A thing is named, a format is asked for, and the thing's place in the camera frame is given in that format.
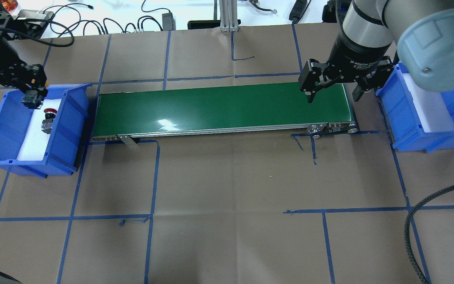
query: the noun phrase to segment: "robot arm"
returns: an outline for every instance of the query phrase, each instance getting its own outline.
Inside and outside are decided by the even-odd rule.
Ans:
[[[0,13],[0,20],[7,21],[9,16]],[[22,104],[28,108],[40,108],[47,96],[47,76],[40,64],[28,65],[8,44],[0,31],[0,84],[18,88],[24,93]]]
[[[345,0],[337,0],[343,7]],[[395,40],[398,56],[414,82],[426,90],[454,89],[454,0],[353,0],[326,63],[309,59],[299,76],[302,92],[316,93],[335,83],[357,82],[364,92],[381,88],[393,70],[384,56]]]

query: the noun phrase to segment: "blue plastic bin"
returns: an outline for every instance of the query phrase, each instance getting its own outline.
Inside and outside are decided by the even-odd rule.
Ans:
[[[413,97],[402,75],[404,73],[408,71],[399,63],[386,85],[376,92],[381,98],[396,140],[393,147],[399,151],[426,150],[429,153],[437,149],[454,148],[454,130],[429,133],[424,131]],[[454,90],[442,92],[441,95],[454,121]]]
[[[33,114],[20,101],[19,90],[6,92],[0,103],[0,168],[20,176],[69,176],[88,117],[86,90],[91,84],[49,86],[47,99],[61,99],[41,161],[19,161],[17,156]]]

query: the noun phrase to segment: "red object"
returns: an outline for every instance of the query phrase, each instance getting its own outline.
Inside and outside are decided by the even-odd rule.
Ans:
[[[7,11],[12,11],[19,5],[17,0],[1,0],[1,4]]]
[[[43,111],[44,113],[47,113],[47,112],[53,112],[55,114],[57,114],[57,111],[55,108],[45,108],[45,110]]]

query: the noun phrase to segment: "white paper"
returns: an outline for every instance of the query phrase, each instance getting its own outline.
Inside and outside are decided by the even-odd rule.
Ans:
[[[426,133],[454,131],[454,121],[446,107],[443,96],[418,87],[409,73],[402,74],[407,88],[413,96],[413,103]]]
[[[43,110],[55,108],[59,110],[61,99],[45,99],[41,109],[34,110],[29,126],[27,127],[26,137],[17,156],[18,161],[41,161],[47,150],[50,134],[41,131],[41,122],[45,119]]]

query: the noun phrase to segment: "green conveyor belt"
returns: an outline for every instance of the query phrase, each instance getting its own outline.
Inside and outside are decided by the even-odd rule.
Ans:
[[[228,133],[354,121],[344,86],[313,104],[293,83],[110,93],[99,97],[94,137]]]

